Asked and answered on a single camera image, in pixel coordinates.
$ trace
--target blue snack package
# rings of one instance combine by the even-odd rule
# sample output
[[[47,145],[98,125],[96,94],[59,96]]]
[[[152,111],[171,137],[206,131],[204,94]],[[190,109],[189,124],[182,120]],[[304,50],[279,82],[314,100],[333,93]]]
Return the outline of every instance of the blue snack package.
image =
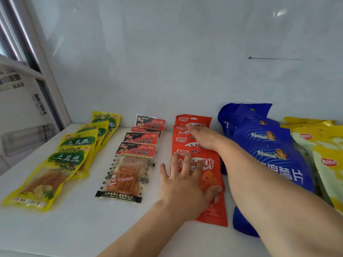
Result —
[[[233,138],[236,143],[242,139],[255,142],[285,142],[293,144],[290,129],[281,128],[276,125],[263,125],[249,118],[244,118],[234,132]]]
[[[272,119],[266,118],[265,116],[262,116],[258,114],[257,112],[252,111],[247,105],[241,104],[234,116],[230,119],[230,124],[237,127],[238,124],[245,118],[249,118],[255,122],[259,122],[260,124],[264,125],[276,125],[280,127],[280,123],[278,121],[274,121]]]
[[[232,116],[234,116],[236,110],[241,104],[229,103],[224,105],[218,113],[218,121],[222,125],[223,131],[227,128],[227,123],[230,122]],[[252,111],[258,113],[260,116],[267,117],[269,109],[272,104],[244,104]]]
[[[258,142],[248,139],[241,139],[238,144],[271,170],[314,193],[311,170],[300,152],[291,144],[282,142]],[[245,219],[237,207],[234,210],[233,227],[244,234],[258,236],[256,230]]]

